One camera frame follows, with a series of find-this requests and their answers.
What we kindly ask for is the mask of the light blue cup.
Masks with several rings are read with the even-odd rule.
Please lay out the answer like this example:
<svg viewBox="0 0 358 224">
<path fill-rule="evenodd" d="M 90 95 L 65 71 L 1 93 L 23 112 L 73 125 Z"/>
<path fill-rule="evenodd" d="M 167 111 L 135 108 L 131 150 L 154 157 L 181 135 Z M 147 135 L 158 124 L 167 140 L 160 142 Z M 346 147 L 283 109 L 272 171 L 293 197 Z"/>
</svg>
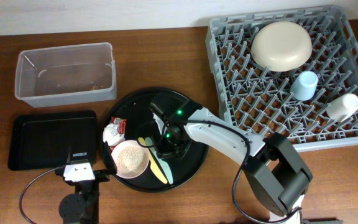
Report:
<svg viewBox="0 0 358 224">
<path fill-rule="evenodd" d="M 318 84 L 318 76 L 314 72 L 305 71 L 298 75 L 291 85 L 293 97 L 300 101 L 312 99 Z"/>
</svg>

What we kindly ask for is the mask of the large cream bowl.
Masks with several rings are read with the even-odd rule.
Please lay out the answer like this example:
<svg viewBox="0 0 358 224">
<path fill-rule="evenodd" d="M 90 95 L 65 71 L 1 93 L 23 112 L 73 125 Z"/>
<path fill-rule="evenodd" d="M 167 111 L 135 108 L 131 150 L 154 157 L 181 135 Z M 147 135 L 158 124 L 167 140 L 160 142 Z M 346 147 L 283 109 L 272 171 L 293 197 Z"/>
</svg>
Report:
<svg viewBox="0 0 358 224">
<path fill-rule="evenodd" d="M 251 56 L 272 72 L 287 72 L 302 66 L 312 53 L 309 33 L 294 22 L 274 22 L 255 36 Z"/>
</svg>

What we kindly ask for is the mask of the white cup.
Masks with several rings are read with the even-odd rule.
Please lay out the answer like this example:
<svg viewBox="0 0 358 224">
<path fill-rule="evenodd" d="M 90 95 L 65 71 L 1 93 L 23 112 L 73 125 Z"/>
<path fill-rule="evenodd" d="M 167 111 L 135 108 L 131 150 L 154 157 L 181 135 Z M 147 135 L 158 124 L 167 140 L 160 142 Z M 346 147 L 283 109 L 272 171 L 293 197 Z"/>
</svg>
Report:
<svg viewBox="0 0 358 224">
<path fill-rule="evenodd" d="M 353 93 L 347 93 L 330 102 L 326 112 L 329 118 L 338 122 L 343 122 L 357 110 L 358 96 Z"/>
</svg>

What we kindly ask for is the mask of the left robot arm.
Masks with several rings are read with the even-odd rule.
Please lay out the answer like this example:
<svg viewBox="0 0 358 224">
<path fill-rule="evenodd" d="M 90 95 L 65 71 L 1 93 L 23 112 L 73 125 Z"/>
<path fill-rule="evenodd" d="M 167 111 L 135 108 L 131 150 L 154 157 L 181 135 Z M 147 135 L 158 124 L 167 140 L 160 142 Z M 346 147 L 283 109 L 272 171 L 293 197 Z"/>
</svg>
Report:
<svg viewBox="0 0 358 224">
<path fill-rule="evenodd" d="M 58 212 L 63 223 L 99 223 L 99 185 L 109 182 L 117 173 L 110 147 L 104 142 L 100 149 L 105 169 L 93 170 L 88 152 L 70 152 L 66 164 L 55 174 L 75 188 L 73 194 L 65 196 Z"/>
</svg>

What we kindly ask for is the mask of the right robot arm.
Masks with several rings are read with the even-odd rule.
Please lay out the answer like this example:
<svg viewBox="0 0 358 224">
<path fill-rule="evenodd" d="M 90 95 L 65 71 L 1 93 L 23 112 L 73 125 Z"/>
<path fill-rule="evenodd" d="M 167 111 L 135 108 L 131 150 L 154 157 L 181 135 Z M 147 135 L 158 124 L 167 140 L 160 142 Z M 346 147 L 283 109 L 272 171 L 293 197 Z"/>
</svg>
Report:
<svg viewBox="0 0 358 224">
<path fill-rule="evenodd" d="M 232 201 L 248 220 L 259 223 L 238 204 L 236 190 L 241 175 L 247 178 L 256 199 L 276 216 L 274 223 L 303 223 L 301 203 L 313 175 L 284 135 L 273 133 L 264 138 L 249 133 L 193 100 L 172 103 L 164 93 L 153 97 L 149 108 L 162 137 L 177 149 L 190 141 L 200 142 L 239 164 Z"/>
</svg>

